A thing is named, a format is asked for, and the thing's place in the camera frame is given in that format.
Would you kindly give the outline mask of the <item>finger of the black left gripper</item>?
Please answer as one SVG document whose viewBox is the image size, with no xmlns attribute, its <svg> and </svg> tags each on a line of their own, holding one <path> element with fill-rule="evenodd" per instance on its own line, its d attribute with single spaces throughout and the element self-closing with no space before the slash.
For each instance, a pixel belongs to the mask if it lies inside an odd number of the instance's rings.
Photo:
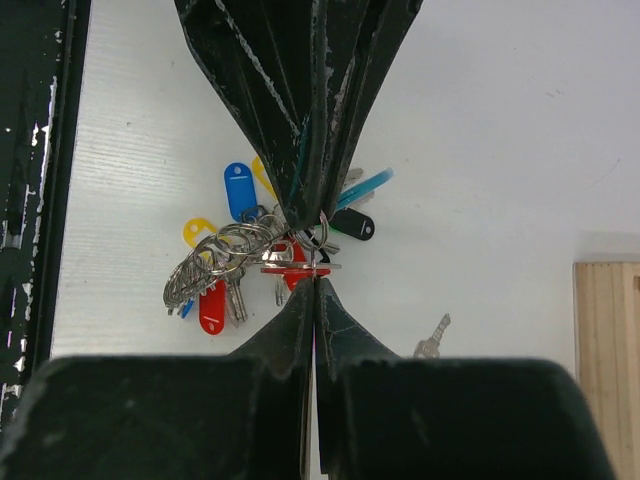
<svg viewBox="0 0 640 480">
<path fill-rule="evenodd" d="M 178 1 L 196 63 L 261 158 L 290 227 L 319 216 L 314 1 Z"/>
<path fill-rule="evenodd" d="M 371 1 L 356 41 L 354 67 L 339 136 L 326 174 L 322 211 L 332 217 L 364 123 L 405 39 L 422 7 L 420 1 Z"/>
</svg>

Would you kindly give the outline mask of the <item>metal keyring organizer blue handle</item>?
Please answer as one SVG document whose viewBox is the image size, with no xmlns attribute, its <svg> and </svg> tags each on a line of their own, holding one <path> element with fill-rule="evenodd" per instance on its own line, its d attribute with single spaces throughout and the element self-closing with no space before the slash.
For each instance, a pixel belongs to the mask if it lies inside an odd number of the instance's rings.
<svg viewBox="0 0 640 480">
<path fill-rule="evenodd" d="M 255 158 L 246 165 L 252 172 L 254 186 L 261 185 L 267 193 L 273 194 L 275 189 L 261 159 Z M 371 177 L 365 177 L 360 168 L 349 170 L 338 198 L 337 211 L 345 208 L 359 211 L 359 205 L 369 201 L 393 175 L 390 168 Z M 268 207 L 258 199 L 257 202 L 255 208 L 242 214 L 240 222 L 233 220 L 223 227 L 216 227 L 199 217 L 184 225 L 182 236 L 190 251 L 164 285 L 163 303 L 169 315 L 184 319 L 195 311 L 200 328 L 212 336 L 220 334 L 227 324 L 235 327 L 243 324 L 248 312 L 241 282 L 249 268 L 260 270 L 262 255 L 285 237 L 297 241 L 308 260 L 333 263 L 333 256 L 340 251 L 329 239 L 330 233 L 338 232 L 329 225 L 333 217 L 321 218 L 312 228 L 295 230 L 287 223 L 279 204 Z M 275 275 L 265 275 L 273 280 L 276 306 L 282 307 L 293 291 L 290 292 Z"/>
</svg>

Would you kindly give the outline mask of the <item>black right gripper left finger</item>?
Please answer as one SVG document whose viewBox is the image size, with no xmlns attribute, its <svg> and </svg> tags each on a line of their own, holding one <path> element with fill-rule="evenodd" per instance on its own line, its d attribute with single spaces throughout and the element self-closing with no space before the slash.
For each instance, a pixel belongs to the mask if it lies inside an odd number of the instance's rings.
<svg viewBox="0 0 640 480">
<path fill-rule="evenodd" d="M 1 443 L 5 479 L 305 479 L 314 284 L 227 355 L 44 365 Z"/>
</svg>

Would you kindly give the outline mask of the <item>key with red tag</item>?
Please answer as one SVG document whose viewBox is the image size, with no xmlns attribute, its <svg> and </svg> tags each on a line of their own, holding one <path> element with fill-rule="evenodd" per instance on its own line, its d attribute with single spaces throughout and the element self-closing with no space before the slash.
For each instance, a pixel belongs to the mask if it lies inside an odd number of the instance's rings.
<svg viewBox="0 0 640 480">
<path fill-rule="evenodd" d="M 275 275 L 292 292 L 300 280 L 327 276 L 340 268 L 339 264 L 308 260 L 298 242 L 285 237 L 262 255 L 260 271 Z"/>
</svg>

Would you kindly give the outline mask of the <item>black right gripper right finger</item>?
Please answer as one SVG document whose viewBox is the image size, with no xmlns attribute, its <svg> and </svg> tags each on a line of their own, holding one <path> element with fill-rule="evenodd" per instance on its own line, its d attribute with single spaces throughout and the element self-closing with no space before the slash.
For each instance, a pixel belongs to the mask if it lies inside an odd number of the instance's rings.
<svg viewBox="0 0 640 480">
<path fill-rule="evenodd" d="M 332 479 L 611 479 L 559 364 L 396 355 L 315 285 L 321 471 Z"/>
</svg>

